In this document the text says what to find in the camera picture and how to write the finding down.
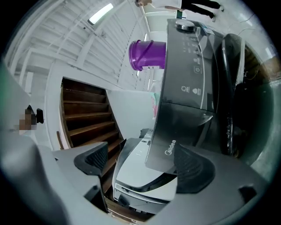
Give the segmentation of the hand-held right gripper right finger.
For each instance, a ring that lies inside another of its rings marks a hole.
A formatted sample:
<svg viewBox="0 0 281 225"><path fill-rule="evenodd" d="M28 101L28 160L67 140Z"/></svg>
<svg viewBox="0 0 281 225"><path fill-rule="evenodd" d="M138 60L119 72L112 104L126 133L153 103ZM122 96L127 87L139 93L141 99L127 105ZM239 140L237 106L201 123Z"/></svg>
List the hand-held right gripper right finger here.
<svg viewBox="0 0 281 225"><path fill-rule="evenodd" d="M266 180L240 160L176 145L174 199L153 218L155 225L233 224L245 216L267 188Z"/></svg>

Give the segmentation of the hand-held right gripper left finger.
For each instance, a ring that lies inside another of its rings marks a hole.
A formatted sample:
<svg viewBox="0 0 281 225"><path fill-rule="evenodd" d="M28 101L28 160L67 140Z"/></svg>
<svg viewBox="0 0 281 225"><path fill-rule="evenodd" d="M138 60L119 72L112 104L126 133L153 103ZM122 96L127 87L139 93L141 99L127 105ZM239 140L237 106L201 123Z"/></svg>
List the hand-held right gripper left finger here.
<svg viewBox="0 0 281 225"><path fill-rule="evenodd" d="M67 150L39 148L48 181L59 196L69 225L109 225L101 184L108 144L98 142Z"/></svg>

